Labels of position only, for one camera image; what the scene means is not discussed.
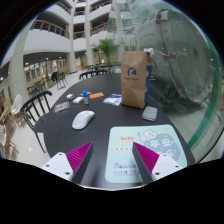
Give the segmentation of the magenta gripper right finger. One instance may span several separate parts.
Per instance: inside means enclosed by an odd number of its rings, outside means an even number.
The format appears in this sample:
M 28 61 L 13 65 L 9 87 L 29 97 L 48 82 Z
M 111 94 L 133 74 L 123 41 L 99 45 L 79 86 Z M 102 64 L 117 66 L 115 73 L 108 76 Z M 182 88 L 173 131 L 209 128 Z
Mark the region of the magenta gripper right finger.
M 169 155 L 156 152 L 134 142 L 132 147 L 137 167 L 144 184 L 149 184 L 182 169 Z

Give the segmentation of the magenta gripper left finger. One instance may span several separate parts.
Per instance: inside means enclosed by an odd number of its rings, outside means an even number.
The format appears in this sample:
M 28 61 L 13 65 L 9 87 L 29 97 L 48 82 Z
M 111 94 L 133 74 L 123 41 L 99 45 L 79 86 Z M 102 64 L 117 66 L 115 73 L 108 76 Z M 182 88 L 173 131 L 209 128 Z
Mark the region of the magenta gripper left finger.
M 65 180 L 80 184 L 93 153 L 93 143 L 89 142 L 68 153 L 58 152 L 42 169 Z

